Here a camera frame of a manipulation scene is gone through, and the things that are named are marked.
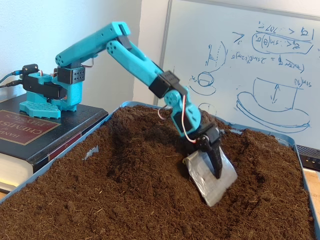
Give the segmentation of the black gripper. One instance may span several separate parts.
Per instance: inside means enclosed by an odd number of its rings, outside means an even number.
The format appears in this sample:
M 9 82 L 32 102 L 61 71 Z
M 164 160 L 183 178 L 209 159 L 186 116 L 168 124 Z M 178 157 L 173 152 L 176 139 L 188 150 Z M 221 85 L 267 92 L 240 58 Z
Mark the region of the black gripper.
M 189 137 L 180 141 L 181 153 L 189 175 L 206 204 L 218 203 L 226 190 L 236 181 L 238 175 L 233 165 L 220 148 L 220 130 L 214 122 L 201 123 Z

